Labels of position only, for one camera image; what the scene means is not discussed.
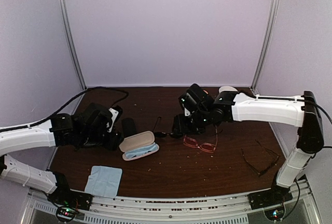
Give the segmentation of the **pink glasses case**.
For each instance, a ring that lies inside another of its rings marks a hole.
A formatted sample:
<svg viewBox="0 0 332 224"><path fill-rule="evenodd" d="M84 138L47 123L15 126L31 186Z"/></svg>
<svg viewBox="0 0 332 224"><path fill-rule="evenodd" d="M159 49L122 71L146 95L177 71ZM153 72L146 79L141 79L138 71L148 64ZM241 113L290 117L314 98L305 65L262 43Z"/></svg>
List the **pink glasses case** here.
<svg viewBox="0 0 332 224"><path fill-rule="evenodd" d="M121 152L123 152L122 158L125 161L132 161L132 160L146 157L148 155L152 155L153 153L156 153L159 149L156 151L152 151L152 152L146 153L144 155L138 156L138 157L134 157L132 159L128 159L125 155L125 152L131 151L131 150L143 147L143 146L148 146L153 143L155 143L155 136L154 136L153 132L145 131L145 132L141 132L136 135L125 138L122 141L122 143L119 145L119 149L121 150Z"/></svg>

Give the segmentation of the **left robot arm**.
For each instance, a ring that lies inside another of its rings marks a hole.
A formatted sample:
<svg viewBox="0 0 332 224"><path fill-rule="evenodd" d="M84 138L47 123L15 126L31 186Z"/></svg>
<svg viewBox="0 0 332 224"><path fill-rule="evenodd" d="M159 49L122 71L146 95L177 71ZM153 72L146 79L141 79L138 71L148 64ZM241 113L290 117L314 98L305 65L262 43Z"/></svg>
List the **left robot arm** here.
<svg viewBox="0 0 332 224"><path fill-rule="evenodd" d="M65 176L43 171L22 163L10 153L39 147L73 146L76 149L102 146L116 150L122 142L114 124L122 115L122 108L107 108L91 103L79 114L55 114L47 120L1 129L1 179L54 194L63 205L75 200Z"/></svg>

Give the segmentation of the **pink frame glasses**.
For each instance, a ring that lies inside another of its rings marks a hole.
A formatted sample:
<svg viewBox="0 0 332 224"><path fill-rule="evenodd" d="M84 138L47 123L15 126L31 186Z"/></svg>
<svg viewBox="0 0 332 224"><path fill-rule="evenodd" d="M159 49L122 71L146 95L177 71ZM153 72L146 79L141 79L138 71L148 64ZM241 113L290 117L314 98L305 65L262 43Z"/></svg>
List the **pink frame glasses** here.
<svg viewBox="0 0 332 224"><path fill-rule="evenodd" d="M204 141L199 142L197 141L195 138L190 137L188 135L185 135L183 138L183 144L189 148L193 148L193 149L199 149L200 151L206 152L206 153L214 153L217 145L218 145L218 134L222 132L218 130L218 126L214 126L213 127L214 132L213 132L213 137L215 139L215 141L213 143L211 143L210 141Z"/></svg>

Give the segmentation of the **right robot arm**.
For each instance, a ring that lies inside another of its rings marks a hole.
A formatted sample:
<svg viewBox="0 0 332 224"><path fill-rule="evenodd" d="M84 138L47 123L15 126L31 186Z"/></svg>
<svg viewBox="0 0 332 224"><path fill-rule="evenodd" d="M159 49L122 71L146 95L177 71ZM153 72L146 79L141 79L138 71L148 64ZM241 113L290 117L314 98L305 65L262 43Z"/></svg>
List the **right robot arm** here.
<svg viewBox="0 0 332 224"><path fill-rule="evenodd" d="M184 112L174 117L172 132L179 136L201 134L208 125L242 121L297 127L297 142L266 192L266 200L277 204L310 158L324 147L322 108L311 91L295 96L249 95L231 86L222 86L218 91L217 97L212 97L197 84L191 85L178 98Z"/></svg>

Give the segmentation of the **black glasses case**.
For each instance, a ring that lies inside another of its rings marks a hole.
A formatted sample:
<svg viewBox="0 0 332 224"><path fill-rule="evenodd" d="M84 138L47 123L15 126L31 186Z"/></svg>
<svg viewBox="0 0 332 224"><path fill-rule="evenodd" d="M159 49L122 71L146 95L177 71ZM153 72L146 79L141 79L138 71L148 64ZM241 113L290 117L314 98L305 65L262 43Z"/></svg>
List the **black glasses case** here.
<svg viewBox="0 0 332 224"><path fill-rule="evenodd" d="M122 119L121 124L122 124L122 131L123 131L124 138L137 134L137 129L136 129L134 119L124 118L124 119Z"/></svg>

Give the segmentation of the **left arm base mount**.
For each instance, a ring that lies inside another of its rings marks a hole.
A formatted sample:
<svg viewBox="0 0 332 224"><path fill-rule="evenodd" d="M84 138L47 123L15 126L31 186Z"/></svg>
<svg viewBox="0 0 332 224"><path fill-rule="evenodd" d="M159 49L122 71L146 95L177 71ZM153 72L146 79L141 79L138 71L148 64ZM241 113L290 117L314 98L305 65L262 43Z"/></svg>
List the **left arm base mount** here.
<svg viewBox="0 0 332 224"><path fill-rule="evenodd" d="M70 188L65 175L55 173L56 189L47 193L47 200L56 207L56 218L62 223L68 223L80 214L80 210L90 209L93 195L74 191Z"/></svg>

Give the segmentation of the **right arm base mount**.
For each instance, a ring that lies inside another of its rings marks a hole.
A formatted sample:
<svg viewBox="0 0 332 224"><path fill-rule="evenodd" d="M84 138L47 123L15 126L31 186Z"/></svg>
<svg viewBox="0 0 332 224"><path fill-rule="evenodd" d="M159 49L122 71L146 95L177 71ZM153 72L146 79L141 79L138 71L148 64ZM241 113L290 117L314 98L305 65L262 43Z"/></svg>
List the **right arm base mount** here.
<svg viewBox="0 0 332 224"><path fill-rule="evenodd" d="M285 203L293 199L290 188L272 186L268 190L250 193L248 200L252 210L263 209L269 221L281 221L286 214Z"/></svg>

